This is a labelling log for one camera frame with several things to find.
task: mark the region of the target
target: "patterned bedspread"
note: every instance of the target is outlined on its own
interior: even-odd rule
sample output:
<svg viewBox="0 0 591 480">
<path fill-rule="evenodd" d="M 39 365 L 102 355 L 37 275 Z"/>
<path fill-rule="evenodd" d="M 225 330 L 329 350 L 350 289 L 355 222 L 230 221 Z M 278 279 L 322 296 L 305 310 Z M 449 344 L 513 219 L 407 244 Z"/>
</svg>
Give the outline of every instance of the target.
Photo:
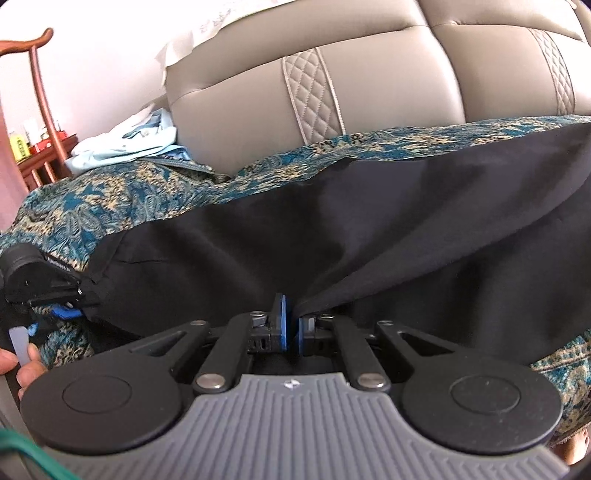
<svg viewBox="0 0 591 480">
<path fill-rule="evenodd" d="M 149 161 L 102 167 L 33 191 L 13 225 L 0 235 L 0 252 L 18 242 L 31 242 L 77 269 L 84 269 L 105 235 L 143 222 L 172 218 L 195 207 L 229 202 L 309 179 L 343 157 L 392 161 L 438 155 L 578 122 L 591 122 L 591 117 L 505 119 L 344 135 L 267 157 L 243 169 L 234 179 L 217 184 L 206 173 Z M 41 353 L 44 362 L 54 367 L 93 351 L 82 332 L 66 323 L 50 335 Z M 563 419 L 552 443 L 568 438 L 591 422 L 590 356 L 588 330 L 532 365 L 554 383 L 563 397 Z"/>
</svg>

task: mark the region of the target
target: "green strap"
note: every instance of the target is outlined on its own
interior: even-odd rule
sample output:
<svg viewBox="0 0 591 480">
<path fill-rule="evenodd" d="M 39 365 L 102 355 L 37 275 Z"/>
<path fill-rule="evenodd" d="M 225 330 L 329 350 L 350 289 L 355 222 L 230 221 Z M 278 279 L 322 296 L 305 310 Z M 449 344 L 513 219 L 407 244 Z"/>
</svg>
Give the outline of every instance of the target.
<svg viewBox="0 0 591 480">
<path fill-rule="evenodd" d="M 6 452 L 18 452 L 28 456 L 52 480 L 80 480 L 32 441 L 12 430 L 0 429 L 0 453 Z"/>
</svg>

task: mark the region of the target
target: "yellow bottle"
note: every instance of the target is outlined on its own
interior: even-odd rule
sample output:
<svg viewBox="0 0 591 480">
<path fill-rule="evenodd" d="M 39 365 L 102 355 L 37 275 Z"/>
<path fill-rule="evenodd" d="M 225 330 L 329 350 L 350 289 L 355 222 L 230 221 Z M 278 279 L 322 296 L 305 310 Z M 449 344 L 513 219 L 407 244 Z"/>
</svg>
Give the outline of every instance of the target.
<svg viewBox="0 0 591 480">
<path fill-rule="evenodd" d="M 18 135 L 14 131 L 11 131 L 9 134 L 10 138 L 10 146 L 12 148 L 12 153 L 14 155 L 14 159 L 17 163 L 22 162 L 25 158 L 30 157 L 31 154 L 29 152 L 29 147 L 27 146 L 27 140 L 22 135 Z"/>
</svg>

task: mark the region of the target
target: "hand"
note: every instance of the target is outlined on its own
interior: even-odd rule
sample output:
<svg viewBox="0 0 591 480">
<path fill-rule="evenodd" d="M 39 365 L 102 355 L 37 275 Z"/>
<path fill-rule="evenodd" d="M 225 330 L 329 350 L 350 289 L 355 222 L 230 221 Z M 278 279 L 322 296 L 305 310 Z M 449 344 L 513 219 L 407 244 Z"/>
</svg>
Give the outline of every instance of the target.
<svg viewBox="0 0 591 480">
<path fill-rule="evenodd" d="M 37 378 L 47 372 L 47 368 L 41 362 L 41 355 L 35 345 L 29 343 L 27 352 L 31 361 L 17 372 L 18 384 L 22 387 L 18 391 L 18 398 L 22 399 L 25 394 L 25 390 L 29 385 L 33 383 Z M 18 365 L 17 356 L 0 348 L 0 375 L 4 375 Z"/>
</svg>

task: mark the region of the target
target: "quilted headboard panel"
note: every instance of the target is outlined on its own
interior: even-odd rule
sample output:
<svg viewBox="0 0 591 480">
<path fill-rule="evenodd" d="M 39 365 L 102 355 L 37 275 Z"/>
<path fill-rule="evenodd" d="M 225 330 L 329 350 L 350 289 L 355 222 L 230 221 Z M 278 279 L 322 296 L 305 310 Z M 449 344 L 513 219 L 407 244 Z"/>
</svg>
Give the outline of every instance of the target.
<svg viewBox="0 0 591 480">
<path fill-rule="evenodd" d="M 232 174 L 344 133 L 591 115 L 589 43 L 580 0 L 298 0 L 224 28 L 166 89 L 179 141 Z"/>
</svg>

